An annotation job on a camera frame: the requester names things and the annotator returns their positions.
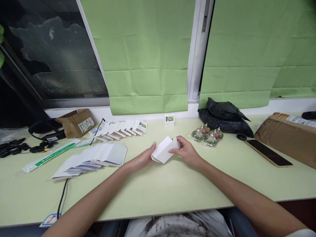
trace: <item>cracked window glass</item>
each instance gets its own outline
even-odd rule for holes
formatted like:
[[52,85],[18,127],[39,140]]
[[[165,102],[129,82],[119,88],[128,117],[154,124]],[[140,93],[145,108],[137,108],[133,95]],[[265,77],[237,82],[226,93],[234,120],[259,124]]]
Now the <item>cracked window glass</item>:
[[76,0],[10,0],[0,24],[47,99],[108,97]]

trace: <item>hand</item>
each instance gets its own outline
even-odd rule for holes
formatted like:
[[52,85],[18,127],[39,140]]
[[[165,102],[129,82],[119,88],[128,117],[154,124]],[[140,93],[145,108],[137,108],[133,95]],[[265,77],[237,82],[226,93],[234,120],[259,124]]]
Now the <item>hand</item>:
[[150,155],[154,152],[155,149],[156,142],[154,142],[150,148],[147,148],[134,159],[126,162],[123,166],[128,167],[132,172],[137,172],[141,170],[152,161]]
[[186,140],[183,136],[177,136],[177,140],[180,142],[182,150],[170,149],[169,153],[177,154],[183,158],[183,160],[194,167],[198,167],[204,161],[202,157],[196,152],[191,142]]

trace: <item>smartphone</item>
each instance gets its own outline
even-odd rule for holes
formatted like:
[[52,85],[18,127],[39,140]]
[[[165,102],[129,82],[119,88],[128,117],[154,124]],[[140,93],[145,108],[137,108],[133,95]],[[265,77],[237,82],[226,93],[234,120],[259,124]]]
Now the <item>smartphone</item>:
[[257,140],[246,140],[245,143],[276,167],[282,168],[293,166],[291,162],[287,161]]

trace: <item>row of paper boxes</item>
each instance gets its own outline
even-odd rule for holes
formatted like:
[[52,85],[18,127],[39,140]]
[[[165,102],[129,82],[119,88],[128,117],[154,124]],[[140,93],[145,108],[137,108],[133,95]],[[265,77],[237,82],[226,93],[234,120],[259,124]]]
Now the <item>row of paper boxes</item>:
[[98,131],[93,130],[91,134],[95,134],[95,138],[107,142],[108,140],[120,140],[126,136],[143,135],[147,132],[148,124],[142,120],[127,120],[121,122],[105,122]]

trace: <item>person's right hand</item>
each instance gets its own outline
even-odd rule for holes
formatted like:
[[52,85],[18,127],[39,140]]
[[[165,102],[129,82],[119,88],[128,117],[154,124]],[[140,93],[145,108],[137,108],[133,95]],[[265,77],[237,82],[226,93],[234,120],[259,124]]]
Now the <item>person's right hand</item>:
[[183,160],[194,167],[198,167],[204,161],[202,157],[196,152],[191,142],[186,140],[183,136],[177,136],[177,140],[180,142],[182,150],[170,149],[169,153],[177,154],[183,158]]

